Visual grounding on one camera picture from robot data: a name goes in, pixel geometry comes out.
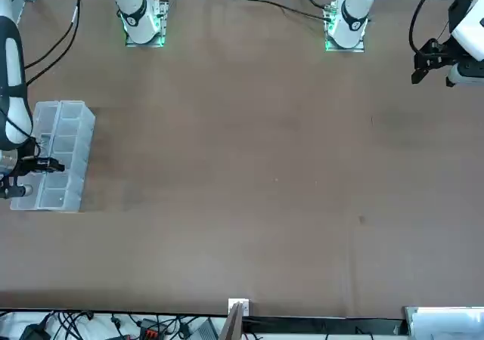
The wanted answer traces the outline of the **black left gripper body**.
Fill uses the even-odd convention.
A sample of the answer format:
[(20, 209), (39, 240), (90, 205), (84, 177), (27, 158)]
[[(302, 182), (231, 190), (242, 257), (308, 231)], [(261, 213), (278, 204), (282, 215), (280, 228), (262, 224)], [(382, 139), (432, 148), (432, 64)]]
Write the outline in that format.
[(453, 39), (439, 42), (429, 39), (414, 55), (414, 68), (416, 70), (433, 70), (450, 66), (456, 62)]

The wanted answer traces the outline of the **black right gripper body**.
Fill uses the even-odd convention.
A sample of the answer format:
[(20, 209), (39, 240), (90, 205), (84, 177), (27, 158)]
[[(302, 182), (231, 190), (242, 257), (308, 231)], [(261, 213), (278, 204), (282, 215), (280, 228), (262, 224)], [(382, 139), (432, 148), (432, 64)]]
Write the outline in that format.
[(13, 176), (25, 176), (37, 169), (36, 158), (19, 159), (13, 169)]

